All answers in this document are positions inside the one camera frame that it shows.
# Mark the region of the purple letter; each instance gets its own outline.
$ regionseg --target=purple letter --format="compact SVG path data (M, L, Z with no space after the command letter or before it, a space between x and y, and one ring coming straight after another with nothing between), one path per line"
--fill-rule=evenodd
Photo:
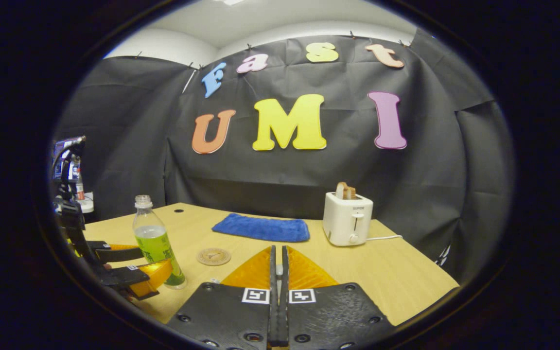
M375 138L375 146L384 149L405 148L407 141L401 136L399 115L396 110L399 97L383 91L371 91L367 96L375 102L377 120L380 124L380 134Z

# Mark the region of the white cable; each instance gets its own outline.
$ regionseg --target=white cable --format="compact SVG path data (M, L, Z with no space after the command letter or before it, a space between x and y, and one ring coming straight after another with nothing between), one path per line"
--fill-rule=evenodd
M391 238L397 238L397 237L403 238L402 235L394 235L394 236L388 236L388 237L373 237L373 238L367 238L367 241L374 241L374 240L376 240L376 239L391 239Z

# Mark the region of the blue towel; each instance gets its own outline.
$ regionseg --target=blue towel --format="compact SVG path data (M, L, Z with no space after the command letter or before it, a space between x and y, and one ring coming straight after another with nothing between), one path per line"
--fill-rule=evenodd
M278 220L246 217L229 214L212 228L215 232L227 233L253 239L276 242L302 242L311 237L308 226L301 219Z

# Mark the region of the orange letter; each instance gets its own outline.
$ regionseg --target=orange letter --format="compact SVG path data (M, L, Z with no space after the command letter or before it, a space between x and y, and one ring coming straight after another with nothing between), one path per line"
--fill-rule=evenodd
M403 62L397 61L391 56L392 53L395 53L395 51L392 51L391 49L387 49L380 44L369 45L365 47L365 49L373 51L377 60L382 62L386 66L395 68L403 67Z
M220 149L224 141L226 141L226 133L228 132L230 118L235 115L235 113L236 111L234 109L228 109L217 114L217 117L220 118L220 125L217 127L215 139L211 142L205 140L205 135L207 134L207 128L209 122L213 119L213 115L205 114L196 118L196 129L193 131L192 140L193 150L201 155L206 155L207 153L213 153Z

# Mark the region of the wooden coaster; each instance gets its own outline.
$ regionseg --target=wooden coaster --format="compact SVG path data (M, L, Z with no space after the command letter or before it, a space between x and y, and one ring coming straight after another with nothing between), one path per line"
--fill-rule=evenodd
M201 250L196 259L200 263L208 264L209 266L218 266L230 261L230 253L220 248L207 248Z

